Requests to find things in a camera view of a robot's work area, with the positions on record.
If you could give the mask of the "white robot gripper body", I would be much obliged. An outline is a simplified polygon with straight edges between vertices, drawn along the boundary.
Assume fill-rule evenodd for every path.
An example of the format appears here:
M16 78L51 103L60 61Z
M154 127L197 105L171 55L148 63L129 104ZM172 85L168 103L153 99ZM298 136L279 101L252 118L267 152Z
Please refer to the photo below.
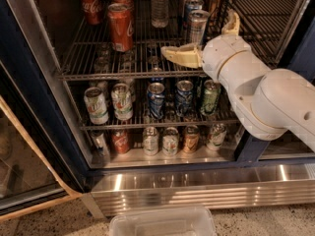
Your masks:
M215 82L222 66L234 55L250 51L251 46L239 35L222 34L211 39L202 52L203 71Z

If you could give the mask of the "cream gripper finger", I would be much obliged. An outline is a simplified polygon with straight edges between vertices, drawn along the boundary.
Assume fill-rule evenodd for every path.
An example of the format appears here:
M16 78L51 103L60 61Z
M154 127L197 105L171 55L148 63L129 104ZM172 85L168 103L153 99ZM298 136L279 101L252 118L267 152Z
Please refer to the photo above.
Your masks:
M234 10L228 11L228 21L221 29L222 34L239 35L240 18Z
M198 69L202 66L202 49L197 43L176 46L163 46L160 49L162 56L179 66Z

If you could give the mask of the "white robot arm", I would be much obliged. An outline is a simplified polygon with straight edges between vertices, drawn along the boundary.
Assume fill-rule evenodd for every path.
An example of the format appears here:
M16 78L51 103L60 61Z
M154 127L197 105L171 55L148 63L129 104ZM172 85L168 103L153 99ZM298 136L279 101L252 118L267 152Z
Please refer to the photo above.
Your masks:
M205 47L164 46L161 54L174 64L201 68L221 84L252 136L273 141L290 131L315 150L315 87L291 70L270 69L239 35L239 27L239 16L231 10L221 35Z

